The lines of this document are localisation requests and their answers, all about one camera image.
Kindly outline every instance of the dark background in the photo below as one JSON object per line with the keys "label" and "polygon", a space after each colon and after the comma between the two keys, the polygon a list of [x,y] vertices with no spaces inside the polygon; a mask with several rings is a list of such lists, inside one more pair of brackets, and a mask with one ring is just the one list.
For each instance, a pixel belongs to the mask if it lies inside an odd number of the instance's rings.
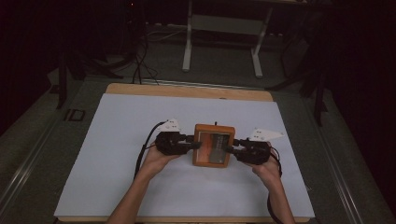
{"label": "dark background", "polygon": [[[0,134],[50,88],[47,73],[58,66],[61,49],[78,49],[104,59],[119,46],[126,21],[123,4],[104,0],[0,3]],[[396,215],[396,7],[393,1],[374,0],[334,4],[347,7],[324,20],[306,57],[313,66],[326,68],[326,87]],[[146,1],[145,6],[150,23],[186,23],[187,1]],[[241,12],[238,4],[234,7],[226,13]],[[209,9],[204,5],[198,10]],[[294,13],[289,8],[275,11],[269,33],[287,31]],[[142,34],[138,27],[142,18],[133,11],[132,20],[129,38],[134,39]]]}

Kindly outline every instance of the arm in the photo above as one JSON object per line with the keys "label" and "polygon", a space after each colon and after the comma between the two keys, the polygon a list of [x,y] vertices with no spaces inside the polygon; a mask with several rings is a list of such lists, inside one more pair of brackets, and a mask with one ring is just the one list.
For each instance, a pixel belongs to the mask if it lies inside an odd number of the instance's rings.
{"label": "arm", "polygon": [[285,224],[295,223],[285,190],[283,189],[276,160],[270,157],[268,162],[264,164],[247,165],[252,167],[253,173],[256,174],[264,186],[268,188],[270,203],[274,214]]}
{"label": "arm", "polygon": [[169,161],[177,157],[179,156],[164,156],[154,145],[151,145],[134,182],[108,218],[107,224],[134,223],[140,204],[149,186],[149,181],[158,174]]}

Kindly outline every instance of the orange box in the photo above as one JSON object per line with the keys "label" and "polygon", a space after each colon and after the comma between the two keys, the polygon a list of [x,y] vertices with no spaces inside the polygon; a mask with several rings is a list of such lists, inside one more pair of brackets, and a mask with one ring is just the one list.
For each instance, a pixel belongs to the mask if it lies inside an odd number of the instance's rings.
{"label": "orange box", "polygon": [[234,127],[196,124],[194,141],[202,142],[202,145],[194,150],[192,164],[216,168],[227,167],[230,153],[227,153],[225,148],[233,145],[234,136]]}

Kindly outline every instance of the white tag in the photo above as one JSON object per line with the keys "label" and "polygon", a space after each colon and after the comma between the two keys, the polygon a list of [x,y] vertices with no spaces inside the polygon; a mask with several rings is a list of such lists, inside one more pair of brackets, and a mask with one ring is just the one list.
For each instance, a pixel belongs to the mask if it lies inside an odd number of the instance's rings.
{"label": "white tag", "polygon": [[157,128],[157,131],[160,132],[180,132],[180,130],[180,126],[178,126],[176,119],[169,119]]}
{"label": "white tag", "polygon": [[283,137],[285,134],[283,133],[277,133],[265,129],[256,129],[254,132],[250,135],[249,140],[250,141],[255,141],[255,142],[266,142],[269,141],[270,139],[278,138],[278,137]]}

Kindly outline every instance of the person's left hand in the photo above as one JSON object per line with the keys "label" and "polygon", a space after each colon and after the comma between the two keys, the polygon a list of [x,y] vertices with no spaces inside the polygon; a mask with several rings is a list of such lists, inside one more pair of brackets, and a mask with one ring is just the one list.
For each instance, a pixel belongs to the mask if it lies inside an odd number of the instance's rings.
{"label": "person's left hand", "polygon": [[148,153],[146,155],[145,160],[143,161],[143,165],[140,168],[140,171],[147,172],[147,175],[150,176],[150,178],[154,177],[156,174],[158,174],[165,165],[175,159],[180,157],[180,155],[174,155],[174,156],[165,156],[163,155],[155,146],[154,143],[150,145],[150,149],[148,150]]}

